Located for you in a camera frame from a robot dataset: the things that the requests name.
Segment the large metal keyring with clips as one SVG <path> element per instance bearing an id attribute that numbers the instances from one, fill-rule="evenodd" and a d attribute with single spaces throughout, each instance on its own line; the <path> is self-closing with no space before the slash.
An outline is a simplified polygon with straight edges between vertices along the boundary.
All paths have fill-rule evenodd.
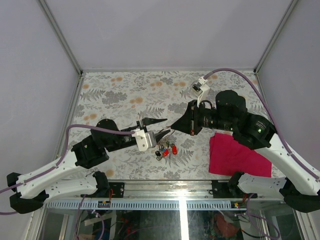
<path id="1" fill-rule="evenodd" d="M 162 134 L 164 132 L 167 132 L 167 133 L 157 143 L 157 147 L 160 152 L 170 148 L 171 146 L 170 137 L 175 133 L 175 130 L 172 130 L 171 126 L 165 126 L 158 133 Z"/>

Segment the blue tagged key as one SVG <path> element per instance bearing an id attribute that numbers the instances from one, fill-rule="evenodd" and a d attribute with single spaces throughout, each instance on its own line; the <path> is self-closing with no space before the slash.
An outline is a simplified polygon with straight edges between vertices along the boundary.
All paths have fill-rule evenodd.
<path id="1" fill-rule="evenodd" d="M 170 151 L 168 149 L 165 149 L 162 153 L 163 157 L 167 157 L 170 154 Z"/>

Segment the red tagged key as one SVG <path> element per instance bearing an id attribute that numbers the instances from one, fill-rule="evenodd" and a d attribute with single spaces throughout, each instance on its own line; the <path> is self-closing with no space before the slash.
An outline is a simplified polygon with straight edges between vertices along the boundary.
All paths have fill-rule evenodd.
<path id="1" fill-rule="evenodd" d="M 176 146 L 174 143 L 172 143 L 172 144 L 170 145 L 170 147 L 171 147 L 172 154 L 173 154 L 173 155 L 177 155 L 177 154 L 178 154 L 178 148 L 177 148 L 177 146 Z"/>

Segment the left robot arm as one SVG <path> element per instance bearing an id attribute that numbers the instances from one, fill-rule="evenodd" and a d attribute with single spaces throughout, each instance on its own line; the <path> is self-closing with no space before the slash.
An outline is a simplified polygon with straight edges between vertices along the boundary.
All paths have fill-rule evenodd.
<path id="1" fill-rule="evenodd" d="M 60 157 L 27 174 L 12 172 L 7 175 L 8 189 L 14 192 L 9 198 L 10 207 L 18 214 L 27 214 L 40 209 L 52 200 L 72 196 L 88 198 L 111 198 L 112 190 L 107 176 L 95 171 L 78 179 L 68 177 L 90 170 L 106 162 L 109 153 L 136 146 L 140 152 L 154 148 L 170 130 L 159 132 L 147 130 L 147 126 L 162 122 L 161 119 L 143 118 L 135 126 L 120 130 L 112 119 L 102 119 L 96 126 L 72 124 L 70 129 L 85 128 L 90 135 L 68 149 L 65 140 Z"/>

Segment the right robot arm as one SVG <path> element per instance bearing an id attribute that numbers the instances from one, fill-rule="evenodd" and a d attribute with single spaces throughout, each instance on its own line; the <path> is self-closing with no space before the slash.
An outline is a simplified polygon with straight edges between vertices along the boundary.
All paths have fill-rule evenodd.
<path id="1" fill-rule="evenodd" d="M 235 141 L 265 157 L 284 174 L 271 178 L 238 171 L 228 182 L 229 194 L 278 198 L 302 213 L 319 210 L 319 170 L 295 153 L 267 118 L 249 113 L 245 99 L 235 91 L 219 92 L 215 102 L 215 107 L 207 108 L 204 102 L 190 101 L 171 129 L 191 136 L 203 128 L 232 132 Z"/>

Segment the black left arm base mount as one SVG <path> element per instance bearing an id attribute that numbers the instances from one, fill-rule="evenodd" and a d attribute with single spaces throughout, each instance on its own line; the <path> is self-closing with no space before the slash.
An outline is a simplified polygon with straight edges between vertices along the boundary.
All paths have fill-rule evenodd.
<path id="1" fill-rule="evenodd" d="M 109 182 L 104 172 L 97 171 L 93 174 L 96 180 L 96 192 L 94 198 L 123 198 L 125 193 L 124 182 Z"/>

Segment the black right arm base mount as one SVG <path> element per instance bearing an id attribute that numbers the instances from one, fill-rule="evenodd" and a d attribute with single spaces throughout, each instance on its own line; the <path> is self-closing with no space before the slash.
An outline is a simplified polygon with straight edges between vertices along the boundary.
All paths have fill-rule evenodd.
<path id="1" fill-rule="evenodd" d="M 214 199 L 237 199 L 243 198 L 244 196 L 249 197 L 251 192 L 244 192 L 239 188 L 240 178 L 246 176 L 248 173 L 237 171 L 229 180 L 212 180 L 211 190 L 209 194 L 213 196 Z"/>

